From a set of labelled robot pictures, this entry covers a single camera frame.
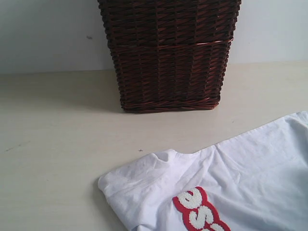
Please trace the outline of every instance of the table surface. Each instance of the table surface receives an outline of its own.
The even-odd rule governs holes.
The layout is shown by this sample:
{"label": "table surface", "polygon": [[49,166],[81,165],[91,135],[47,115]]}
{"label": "table surface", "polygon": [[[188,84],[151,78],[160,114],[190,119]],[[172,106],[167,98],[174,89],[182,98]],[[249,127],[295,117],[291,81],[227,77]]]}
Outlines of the table surface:
{"label": "table surface", "polygon": [[98,177],[308,110],[308,62],[229,65],[211,111],[123,113],[114,71],[0,76],[0,230],[124,231]]}

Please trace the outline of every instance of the brown wicker basket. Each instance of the brown wicker basket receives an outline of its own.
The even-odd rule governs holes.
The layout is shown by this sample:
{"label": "brown wicker basket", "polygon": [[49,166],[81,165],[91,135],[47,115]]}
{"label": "brown wicker basket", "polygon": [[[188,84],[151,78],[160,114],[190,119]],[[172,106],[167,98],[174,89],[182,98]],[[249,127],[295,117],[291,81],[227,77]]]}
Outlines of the brown wicker basket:
{"label": "brown wicker basket", "polygon": [[213,109],[241,0],[98,0],[128,112]]}

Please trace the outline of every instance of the red and white logo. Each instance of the red and white logo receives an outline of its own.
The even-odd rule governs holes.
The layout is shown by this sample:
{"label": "red and white logo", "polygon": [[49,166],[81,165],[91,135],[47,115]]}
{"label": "red and white logo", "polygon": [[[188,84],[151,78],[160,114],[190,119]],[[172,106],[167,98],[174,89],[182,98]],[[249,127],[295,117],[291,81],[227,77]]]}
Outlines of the red and white logo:
{"label": "red and white logo", "polygon": [[220,220],[215,207],[207,200],[207,194],[201,187],[173,197],[175,207],[183,214],[183,222],[189,231],[231,231]]}

